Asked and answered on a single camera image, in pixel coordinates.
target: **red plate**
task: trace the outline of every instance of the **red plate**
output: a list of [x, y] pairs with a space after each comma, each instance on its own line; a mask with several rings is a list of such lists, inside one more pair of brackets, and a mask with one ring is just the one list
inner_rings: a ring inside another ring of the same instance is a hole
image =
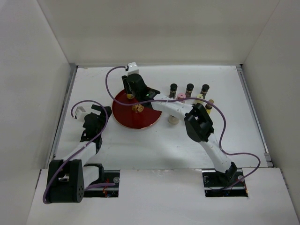
[[[125, 90], [122, 90], [116, 97], [119, 102], [130, 104], [138, 102], [135, 98], [128, 99]], [[156, 111], [147, 107], [139, 107], [141, 112], [133, 110], [132, 106], [124, 106], [112, 103], [112, 113], [116, 120], [123, 126], [131, 129], [143, 129], [154, 124], [160, 117], [161, 111]]]

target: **black bottle cap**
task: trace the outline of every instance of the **black bottle cap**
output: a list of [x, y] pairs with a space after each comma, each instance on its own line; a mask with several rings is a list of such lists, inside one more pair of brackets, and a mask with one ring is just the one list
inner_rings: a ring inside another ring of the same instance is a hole
[[192, 91], [193, 89], [194, 89], [193, 84], [192, 84], [192, 83], [189, 83], [189, 84], [187, 85], [187, 90], [188, 90], [188, 91]]
[[209, 88], [210, 88], [210, 86], [208, 84], [204, 84], [202, 86], [202, 90], [205, 91], [205, 92], [207, 92], [209, 90]]
[[176, 91], [177, 90], [177, 84], [172, 83], [171, 86], [170, 86], [170, 90], [171, 91]]

